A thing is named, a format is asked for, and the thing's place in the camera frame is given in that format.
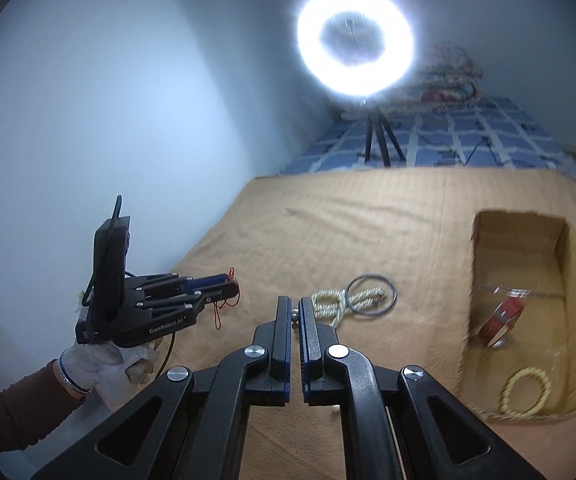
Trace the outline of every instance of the black ring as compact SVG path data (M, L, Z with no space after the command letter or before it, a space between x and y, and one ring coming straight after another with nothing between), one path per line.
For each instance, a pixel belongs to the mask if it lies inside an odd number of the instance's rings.
M354 305L350 303L350 288L359 280L367 280L368 278L386 283L390 287L390 291L392 292L392 301L388 306L385 306L381 310L371 310L370 312L364 312L363 310L356 310ZM386 314L395 306L395 302L397 301L397 289L391 280L385 276L382 276L381 274L361 274L360 276L357 276L352 282L348 283L346 290L344 290L344 301L346 302L348 308L350 308L350 310L352 310L355 314L360 314L361 316L381 316L382 314Z

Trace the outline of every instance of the hand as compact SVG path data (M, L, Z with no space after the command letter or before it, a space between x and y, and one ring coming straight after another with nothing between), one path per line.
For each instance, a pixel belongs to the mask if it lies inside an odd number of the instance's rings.
M80 389L101 388L102 396L124 399L134 392L135 384L150 379L159 355L153 346L153 342L134 348L75 343L63 352L60 362L65 375Z

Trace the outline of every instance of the tripod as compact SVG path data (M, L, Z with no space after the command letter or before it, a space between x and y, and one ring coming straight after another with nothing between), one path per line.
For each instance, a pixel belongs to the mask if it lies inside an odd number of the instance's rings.
M379 151L382 152L383 165L385 168L390 167L390 155L388 154L388 146L386 146L386 138L383 131L386 130L388 138L395 145L395 149L399 154L399 159L402 162L406 161L404 153L401 151L401 146L397 142L395 134L392 132L390 123L386 116L379 110L379 107L368 108L368 124L366 130L366 153L364 154L364 162L370 160L370 147L372 146L372 133L374 132L379 144Z

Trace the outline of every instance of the cardboard box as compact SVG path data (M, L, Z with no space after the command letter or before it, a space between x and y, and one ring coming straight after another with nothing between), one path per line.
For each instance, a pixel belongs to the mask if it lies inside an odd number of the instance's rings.
M563 218L535 213L481 211L474 221L473 289L468 346L460 399L497 418L547 420L576 414L576 234ZM482 325L506 296L480 286L524 288L561 298L526 298L523 313L505 344L488 348L478 337ZM508 379L526 367L544 370L552 389L542 410L530 416L500 412ZM510 408L525 412L542 386L534 378L517 381Z

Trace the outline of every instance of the work glove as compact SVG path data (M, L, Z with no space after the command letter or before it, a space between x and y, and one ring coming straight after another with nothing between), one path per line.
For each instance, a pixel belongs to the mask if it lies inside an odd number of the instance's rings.
M75 343L63 351L60 367L79 388L94 388L107 404L121 404L132 397L137 384L150 380L159 357L156 346L158 342L133 348L120 348L109 342Z

